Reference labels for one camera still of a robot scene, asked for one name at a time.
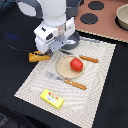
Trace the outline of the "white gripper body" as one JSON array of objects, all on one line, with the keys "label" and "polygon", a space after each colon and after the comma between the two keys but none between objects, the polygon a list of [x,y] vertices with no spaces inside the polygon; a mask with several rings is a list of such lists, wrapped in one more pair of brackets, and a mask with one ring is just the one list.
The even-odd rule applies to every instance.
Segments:
[{"label": "white gripper body", "polygon": [[52,27],[44,22],[34,30],[35,42],[39,52],[55,52],[67,44],[68,38],[75,32],[74,18],[70,18],[63,25]]}]

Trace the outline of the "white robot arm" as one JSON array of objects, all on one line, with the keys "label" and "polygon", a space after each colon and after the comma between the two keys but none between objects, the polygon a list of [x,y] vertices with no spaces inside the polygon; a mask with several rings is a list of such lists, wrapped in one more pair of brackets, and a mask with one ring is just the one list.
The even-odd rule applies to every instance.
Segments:
[{"label": "white robot arm", "polygon": [[67,11],[66,0],[16,0],[16,3],[23,14],[43,19],[34,30],[39,52],[50,54],[60,48],[70,50],[78,45],[75,15]]}]

